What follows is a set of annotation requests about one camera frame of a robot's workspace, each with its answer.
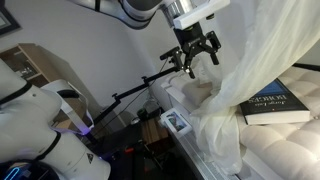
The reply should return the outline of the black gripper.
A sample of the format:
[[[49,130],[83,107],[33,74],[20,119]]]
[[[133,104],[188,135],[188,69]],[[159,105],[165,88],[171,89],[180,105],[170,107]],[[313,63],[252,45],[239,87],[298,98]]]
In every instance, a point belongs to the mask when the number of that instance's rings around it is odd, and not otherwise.
[[[184,60],[184,71],[190,76],[191,79],[195,79],[195,75],[191,68],[192,58],[202,52],[207,52],[214,65],[219,65],[216,53],[221,48],[220,41],[214,31],[203,34],[202,28],[199,23],[184,29],[175,29],[174,33],[181,45],[182,51],[186,57]]]

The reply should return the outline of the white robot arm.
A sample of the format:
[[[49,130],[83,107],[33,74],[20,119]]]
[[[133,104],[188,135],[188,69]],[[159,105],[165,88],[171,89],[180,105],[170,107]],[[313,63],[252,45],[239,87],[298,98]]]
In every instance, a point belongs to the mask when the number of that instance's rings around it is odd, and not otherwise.
[[[64,101],[76,94],[72,84],[56,79],[39,88],[0,62],[0,162],[26,162],[48,169],[46,180],[109,180],[111,165],[89,150],[73,132],[49,122],[64,112],[82,134],[90,128]]]

